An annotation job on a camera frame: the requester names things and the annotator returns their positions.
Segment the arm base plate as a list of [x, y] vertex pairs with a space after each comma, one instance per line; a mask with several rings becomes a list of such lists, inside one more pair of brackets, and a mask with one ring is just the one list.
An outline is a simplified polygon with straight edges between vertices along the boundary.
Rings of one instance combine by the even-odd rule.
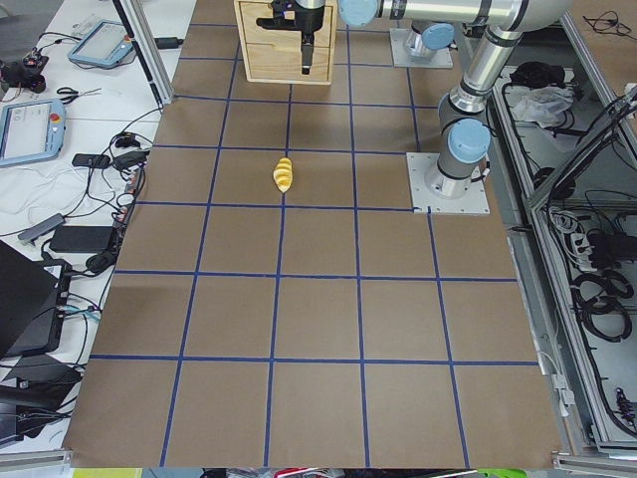
[[428, 48], [422, 35], [412, 29], [391, 28], [389, 31], [393, 66], [396, 68], [452, 69], [449, 47]]
[[438, 168], [439, 153], [408, 152], [407, 172], [412, 210], [417, 214], [489, 215], [479, 165], [469, 178], [451, 179]]

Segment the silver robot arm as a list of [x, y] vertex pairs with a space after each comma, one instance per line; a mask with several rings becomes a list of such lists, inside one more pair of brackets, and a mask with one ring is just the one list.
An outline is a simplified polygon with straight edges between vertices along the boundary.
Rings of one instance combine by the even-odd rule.
[[450, 23], [413, 20], [403, 49], [411, 58], [430, 60], [452, 44], [454, 34], [454, 26]]
[[376, 18], [461, 22], [486, 30], [457, 87], [441, 100], [439, 118], [444, 148], [424, 174], [434, 194], [457, 199], [466, 194], [472, 173], [491, 143], [478, 119], [507, 59], [522, 35], [556, 22], [570, 1], [339, 1], [344, 23], [362, 27]]

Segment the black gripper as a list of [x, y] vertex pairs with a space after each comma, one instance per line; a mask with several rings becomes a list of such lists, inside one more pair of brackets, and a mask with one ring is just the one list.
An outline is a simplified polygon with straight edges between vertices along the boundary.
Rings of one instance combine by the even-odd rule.
[[324, 0], [273, 0], [272, 15], [258, 18], [256, 24], [266, 30], [298, 31], [302, 33], [302, 74], [311, 73], [315, 47], [315, 32], [324, 19]]

